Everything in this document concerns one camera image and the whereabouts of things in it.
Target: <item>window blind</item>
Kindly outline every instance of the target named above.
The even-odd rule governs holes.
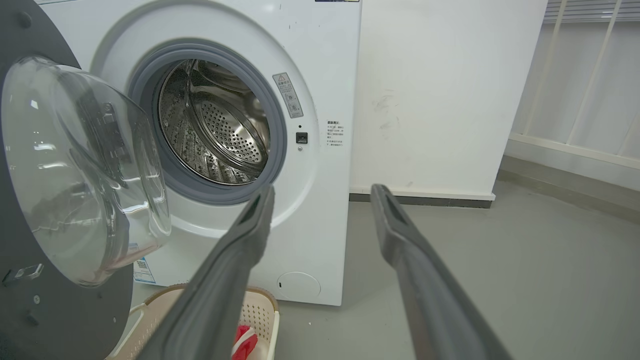
[[[544,23],[556,22],[561,0],[549,0]],[[567,0],[562,22],[609,22],[616,0]],[[616,21],[640,21],[640,1],[623,0]]]

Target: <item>stainless steel drum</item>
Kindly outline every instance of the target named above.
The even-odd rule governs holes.
[[[260,102],[231,72],[186,60],[165,77],[158,100],[164,138],[182,164],[218,184],[250,183],[269,154]]]

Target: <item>railing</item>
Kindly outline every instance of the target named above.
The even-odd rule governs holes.
[[[551,36],[551,40],[548,44],[547,56],[544,62],[544,66],[542,69],[541,76],[539,77],[538,85],[535,91],[535,95],[533,97],[531,108],[529,112],[526,114],[524,127],[519,130],[512,132],[509,136],[510,140],[528,143],[531,145],[536,145],[539,147],[544,147],[548,149],[553,149],[557,151],[563,151],[570,154],[583,156],[585,158],[596,159],[600,161],[606,161],[609,163],[614,163],[617,165],[621,165],[624,167],[634,168],[640,170],[640,159],[633,158],[625,155],[626,150],[630,146],[633,141],[633,137],[635,134],[640,134],[640,111],[637,112],[635,119],[627,128],[627,133],[622,141],[619,149],[615,153],[605,152],[597,149],[590,149],[588,147],[583,147],[575,144],[576,134],[578,129],[580,129],[584,118],[586,117],[586,112],[588,108],[589,101],[593,98],[593,90],[594,85],[596,83],[596,79],[598,78],[600,68],[602,66],[603,57],[605,56],[605,51],[607,49],[607,45],[609,44],[609,39],[611,38],[611,33],[613,31],[613,27],[618,20],[618,16],[621,14],[621,8],[624,10],[623,20],[640,20],[640,15],[635,11],[638,10],[640,12],[640,3],[633,1],[625,1],[615,0],[608,2],[611,7],[602,7],[602,3],[606,3],[604,1],[595,1],[595,0],[551,0],[549,6],[547,7],[547,14],[545,16],[545,22],[548,22],[550,19],[555,20],[555,26],[553,30],[553,34]],[[597,11],[601,13],[601,16],[596,17],[593,14],[591,15],[583,15],[582,20],[577,17],[577,13],[584,13],[585,6],[591,8],[591,13],[595,10],[593,8],[598,8]],[[564,19],[564,16],[571,12],[572,17],[568,20]],[[604,36],[602,45],[600,46],[600,52],[596,58],[595,64],[593,65],[593,69],[589,76],[589,81],[584,89],[584,93],[582,95],[582,100],[580,102],[579,109],[575,118],[573,119],[573,126],[569,135],[566,137],[565,141],[551,140],[548,138],[536,137],[531,134],[531,128],[538,120],[536,117],[540,110],[540,99],[543,95],[543,91],[545,89],[545,85],[547,83],[547,79],[549,76],[549,72],[551,66],[554,61],[555,50],[557,46],[557,39],[560,33],[561,24],[564,22],[598,22],[606,20],[609,22],[609,26],[607,27],[607,32]]]

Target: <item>open door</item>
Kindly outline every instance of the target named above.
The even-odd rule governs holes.
[[[0,358],[104,359],[171,230],[156,143],[32,0],[0,3],[0,34]]]

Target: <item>barcode sticker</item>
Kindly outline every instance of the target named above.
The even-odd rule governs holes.
[[[149,270],[147,260],[142,258],[133,263],[133,279],[135,281],[147,282],[149,284],[155,284],[156,280]]]

